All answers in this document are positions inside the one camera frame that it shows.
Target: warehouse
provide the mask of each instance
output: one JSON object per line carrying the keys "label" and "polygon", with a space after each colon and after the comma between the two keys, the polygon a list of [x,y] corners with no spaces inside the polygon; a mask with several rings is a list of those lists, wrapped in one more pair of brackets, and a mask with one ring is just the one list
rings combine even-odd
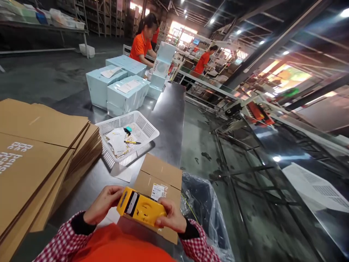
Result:
{"label": "warehouse", "polygon": [[346,1],[0,11],[0,261],[348,259]]}

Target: hand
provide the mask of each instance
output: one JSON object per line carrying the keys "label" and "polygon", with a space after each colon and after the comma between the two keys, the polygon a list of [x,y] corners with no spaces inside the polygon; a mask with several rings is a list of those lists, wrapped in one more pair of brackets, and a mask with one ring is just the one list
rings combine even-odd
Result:
{"label": "hand", "polygon": [[106,186],[84,214],[84,221],[89,225],[99,224],[111,207],[117,206],[124,188],[121,186]]}
{"label": "hand", "polygon": [[159,217],[155,221],[155,226],[164,228],[164,226],[173,229],[177,233],[184,233],[186,229],[186,220],[175,203],[167,198],[159,198],[158,203],[164,206],[167,217]]}

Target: red checkered sleeve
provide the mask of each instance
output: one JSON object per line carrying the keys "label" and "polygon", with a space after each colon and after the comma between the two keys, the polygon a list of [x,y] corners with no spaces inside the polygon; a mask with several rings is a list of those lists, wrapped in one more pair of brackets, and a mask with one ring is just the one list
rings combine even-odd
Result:
{"label": "red checkered sleeve", "polygon": [[199,238],[181,239],[186,255],[195,262],[221,262],[213,247],[207,244],[204,229],[194,220],[188,219],[199,232]]}
{"label": "red checkered sleeve", "polygon": [[81,212],[75,214],[59,228],[58,233],[47,244],[34,262],[70,261],[74,253],[87,244],[93,233],[89,235],[77,235],[71,225],[72,219]]}

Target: pen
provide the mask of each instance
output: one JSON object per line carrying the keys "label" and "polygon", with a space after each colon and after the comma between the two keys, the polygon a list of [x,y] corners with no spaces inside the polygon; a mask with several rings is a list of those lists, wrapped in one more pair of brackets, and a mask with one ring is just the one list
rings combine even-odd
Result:
{"label": "pen", "polygon": [[141,144],[141,142],[124,141],[126,144]]}

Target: orange t-shirt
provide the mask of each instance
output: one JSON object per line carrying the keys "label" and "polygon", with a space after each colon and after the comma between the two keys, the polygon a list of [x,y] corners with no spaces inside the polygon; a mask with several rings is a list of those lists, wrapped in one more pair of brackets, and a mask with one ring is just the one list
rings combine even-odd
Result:
{"label": "orange t-shirt", "polygon": [[199,59],[199,62],[197,62],[197,65],[194,69],[195,72],[202,74],[205,67],[204,65],[207,65],[208,62],[210,60],[210,53],[209,52],[205,52]]}
{"label": "orange t-shirt", "polygon": [[139,59],[139,56],[144,55],[145,57],[149,49],[152,49],[150,40],[146,40],[143,32],[141,32],[139,35],[136,35],[133,40],[130,57],[140,62],[141,60]]}
{"label": "orange t-shirt", "polygon": [[97,229],[73,257],[72,262],[127,261],[175,262],[164,250],[124,234],[116,224]]}
{"label": "orange t-shirt", "polygon": [[160,28],[158,27],[156,30],[156,33],[153,35],[153,39],[152,39],[153,43],[157,43],[157,37],[159,36],[159,33],[160,33]]}

